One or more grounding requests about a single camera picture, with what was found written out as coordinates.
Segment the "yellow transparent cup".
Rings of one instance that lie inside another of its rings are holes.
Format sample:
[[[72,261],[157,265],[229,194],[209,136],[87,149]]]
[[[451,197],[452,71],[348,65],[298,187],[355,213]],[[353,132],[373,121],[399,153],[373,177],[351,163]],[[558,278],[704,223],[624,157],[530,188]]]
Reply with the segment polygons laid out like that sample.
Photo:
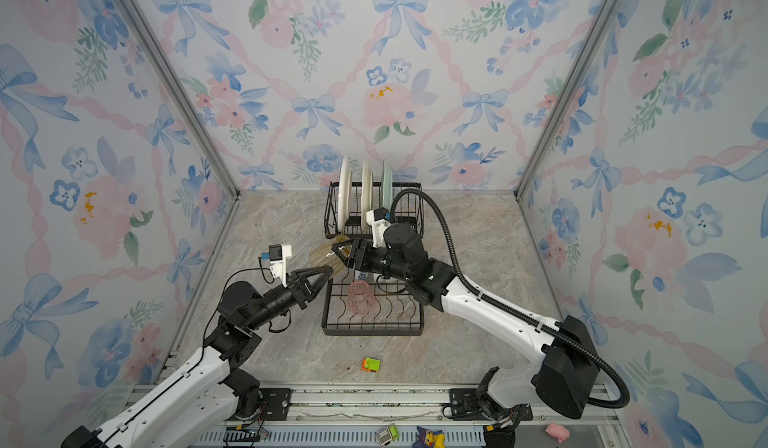
[[[344,265],[342,260],[333,251],[333,246],[341,244],[341,251],[344,256],[348,256],[350,253],[350,239],[345,235],[339,235],[333,239],[326,240],[314,248],[308,257],[309,266],[312,268],[321,267],[323,265],[329,265],[334,269],[333,278],[336,281],[341,281],[349,275],[349,269]]]

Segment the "cream plate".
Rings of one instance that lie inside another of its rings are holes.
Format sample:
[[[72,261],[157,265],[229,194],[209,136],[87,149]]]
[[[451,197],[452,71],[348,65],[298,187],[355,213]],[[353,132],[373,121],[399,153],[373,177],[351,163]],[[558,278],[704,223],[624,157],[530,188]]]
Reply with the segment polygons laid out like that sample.
[[[360,191],[361,228],[364,233],[371,230],[368,222],[368,213],[372,210],[374,178],[371,166],[367,161],[363,162]]]

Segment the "small colourful toy cube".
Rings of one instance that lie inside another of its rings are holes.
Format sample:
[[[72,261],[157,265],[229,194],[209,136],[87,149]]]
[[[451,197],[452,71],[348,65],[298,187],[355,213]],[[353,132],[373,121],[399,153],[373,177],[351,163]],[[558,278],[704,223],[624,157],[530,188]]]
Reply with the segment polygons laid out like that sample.
[[[362,360],[361,370],[365,372],[379,372],[381,369],[381,361],[376,358],[366,357]]]

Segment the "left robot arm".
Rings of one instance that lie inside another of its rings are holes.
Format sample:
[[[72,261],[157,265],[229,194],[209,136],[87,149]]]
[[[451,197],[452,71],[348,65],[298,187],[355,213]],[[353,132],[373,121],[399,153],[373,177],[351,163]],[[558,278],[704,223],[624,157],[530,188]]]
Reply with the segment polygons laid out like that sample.
[[[249,419],[264,407],[260,382],[241,366],[261,343],[257,330],[297,306],[307,307],[327,285],[329,265],[291,272],[264,294],[246,281],[227,286],[215,329],[173,374],[122,413],[90,430],[80,426],[63,447],[187,447],[233,416]]]

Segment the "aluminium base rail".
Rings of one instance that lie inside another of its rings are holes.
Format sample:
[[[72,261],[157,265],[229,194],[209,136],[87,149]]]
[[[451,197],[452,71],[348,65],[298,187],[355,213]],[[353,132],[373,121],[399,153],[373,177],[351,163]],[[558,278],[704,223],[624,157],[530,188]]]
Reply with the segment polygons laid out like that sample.
[[[517,426],[500,429],[480,414],[456,414],[475,402],[469,385],[276,384],[261,388],[264,407],[256,416],[231,417],[187,447],[380,447],[375,432],[394,423],[410,447],[417,427],[442,430],[447,447],[626,447],[628,438],[617,415],[589,407],[578,420],[532,403]],[[550,437],[550,423],[565,426],[562,444]]]

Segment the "purple yellow toy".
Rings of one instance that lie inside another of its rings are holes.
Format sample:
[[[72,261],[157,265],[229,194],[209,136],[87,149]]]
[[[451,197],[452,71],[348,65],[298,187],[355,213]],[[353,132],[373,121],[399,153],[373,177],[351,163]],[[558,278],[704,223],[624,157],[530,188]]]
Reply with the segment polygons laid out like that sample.
[[[412,448],[445,448],[446,435],[442,430],[432,431],[417,427],[417,435]]]

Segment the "green white small box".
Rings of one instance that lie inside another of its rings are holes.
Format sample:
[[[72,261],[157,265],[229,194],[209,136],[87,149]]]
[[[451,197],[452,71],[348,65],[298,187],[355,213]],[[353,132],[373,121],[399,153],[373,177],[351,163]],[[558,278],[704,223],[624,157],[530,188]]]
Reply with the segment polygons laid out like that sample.
[[[391,423],[375,432],[375,440],[380,447],[388,447],[400,440],[399,428]]]

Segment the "pink toy pig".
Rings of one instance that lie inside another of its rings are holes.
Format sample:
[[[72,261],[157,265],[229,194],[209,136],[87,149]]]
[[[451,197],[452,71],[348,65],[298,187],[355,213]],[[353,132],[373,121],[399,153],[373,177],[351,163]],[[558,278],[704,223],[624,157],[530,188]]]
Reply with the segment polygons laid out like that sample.
[[[569,429],[557,423],[548,424],[545,428],[545,432],[559,444],[564,443],[570,437]]]

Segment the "green plate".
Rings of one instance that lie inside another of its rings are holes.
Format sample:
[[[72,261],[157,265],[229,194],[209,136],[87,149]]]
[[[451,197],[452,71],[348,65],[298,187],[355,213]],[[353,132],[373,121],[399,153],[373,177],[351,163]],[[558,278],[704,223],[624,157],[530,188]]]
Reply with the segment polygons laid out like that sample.
[[[381,183],[380,183],[380,207],[391,212],[393,203],[393,182],[394,175],[390,164],[386,161],[382,165]]]

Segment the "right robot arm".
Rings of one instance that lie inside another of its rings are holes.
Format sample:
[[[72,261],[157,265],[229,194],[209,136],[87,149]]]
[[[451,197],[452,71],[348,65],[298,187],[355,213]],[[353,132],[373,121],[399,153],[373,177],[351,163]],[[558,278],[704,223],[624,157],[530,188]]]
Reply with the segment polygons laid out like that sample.
[[[487,419],[503,420],[515,407],[538,402],[566,418],[582,417],[599,368],[585,354],[594,346],[579,320],[559,322],[477,286],[467,288],[453,266],[427,254],[407,225],[391,226],[380,244],[353,239],[332,251],[344,266],[403,283],[420,304],[478,326],[528,359],[526,366],[493,367],[485,374],[475,409]]]

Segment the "white plate with blue rim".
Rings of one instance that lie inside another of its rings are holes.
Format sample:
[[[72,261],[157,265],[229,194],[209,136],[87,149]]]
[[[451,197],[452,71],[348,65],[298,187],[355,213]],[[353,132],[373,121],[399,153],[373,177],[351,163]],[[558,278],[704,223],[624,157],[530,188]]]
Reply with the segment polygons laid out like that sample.
[[[337,198],[337,228],[340,233],[345,231],[349,220],[350,193],[351,193],[351,160],[345,156],[342,160]]]

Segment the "pink transparent cup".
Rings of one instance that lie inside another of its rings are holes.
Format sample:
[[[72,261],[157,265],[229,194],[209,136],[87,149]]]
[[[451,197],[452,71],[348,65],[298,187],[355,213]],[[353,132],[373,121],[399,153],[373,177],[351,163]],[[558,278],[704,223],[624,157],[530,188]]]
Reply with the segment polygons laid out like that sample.
[[[361,318],[375,317],[379,313],[375,291],[367,281],[357,280],[349,285],[347,307],[353,316]]]

